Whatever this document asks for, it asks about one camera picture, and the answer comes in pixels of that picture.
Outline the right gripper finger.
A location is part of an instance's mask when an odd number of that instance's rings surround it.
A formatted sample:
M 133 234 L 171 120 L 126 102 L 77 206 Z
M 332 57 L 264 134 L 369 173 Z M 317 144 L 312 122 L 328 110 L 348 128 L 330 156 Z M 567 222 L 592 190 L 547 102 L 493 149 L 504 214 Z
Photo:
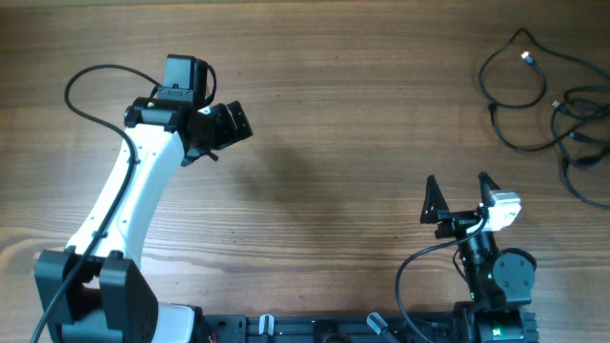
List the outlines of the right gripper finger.
M 436 224 L 450 219 L 449 207 L 433 174 L 426 179 L 425 198 L 419 222 Z
M 486 171 L 481 171 L 478 174 L 481 200 L 484 206 L 492 207 L 494 205 L 493 193 L 498 191 L 500 186 L 489 176 Z

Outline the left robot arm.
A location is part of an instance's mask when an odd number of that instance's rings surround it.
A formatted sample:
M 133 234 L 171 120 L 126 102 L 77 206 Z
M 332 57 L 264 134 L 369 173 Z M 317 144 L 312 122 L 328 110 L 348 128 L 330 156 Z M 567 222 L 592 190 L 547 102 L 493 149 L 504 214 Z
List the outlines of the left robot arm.
M 147 231 L 174 173 L 249 138 L 238 102 L 214 102 L 207 62 L 171 54 L 152 92 L 127 108 L 122 146 L 88 218 L 62 251 L 42 252 L 34 279 L 43 312 L 32 340 L 215 342 L 196 306 L 160 302 L 140 271 Z

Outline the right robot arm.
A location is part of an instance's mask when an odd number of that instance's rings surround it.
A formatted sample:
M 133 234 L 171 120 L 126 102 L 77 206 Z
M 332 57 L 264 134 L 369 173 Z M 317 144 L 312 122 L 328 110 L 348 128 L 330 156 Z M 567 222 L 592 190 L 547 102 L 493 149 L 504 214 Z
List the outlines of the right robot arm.
M 454 306 L 451 342 L 538 342 L 538 324 L 524 310 L 532 302 L 537 261 L 518 248 L 499 249 L 494 234 L 513 224 L 521 210 L 516 192 L 503 190 L 486 173 L 478 175 L 481 202 L 452 212 L 436 179 L 426 180 L 422 224 L 436 224 L 435 237 L 457 241 L 471 299 Z

